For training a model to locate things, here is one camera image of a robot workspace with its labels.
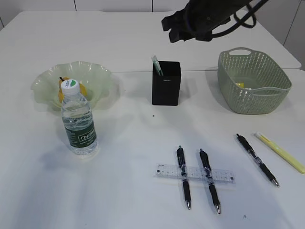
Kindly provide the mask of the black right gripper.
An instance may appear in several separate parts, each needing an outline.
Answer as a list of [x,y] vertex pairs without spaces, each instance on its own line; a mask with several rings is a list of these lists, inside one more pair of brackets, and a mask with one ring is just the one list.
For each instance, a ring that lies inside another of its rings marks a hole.
[[[191,0],[185,9],[176,11],[173,15],[162,19],[163,30],[170,30],[171,43],[197,39],[211,41],[213,38],[226,36],[238,27],[251,29],[251,24],[245,23],[245,19],[238,18],[236,12],[246,6],[250,11],[252,7],[248,0]],[[213,34],[218,26],[227,23],[233,15],[236,24],[229,29]]]

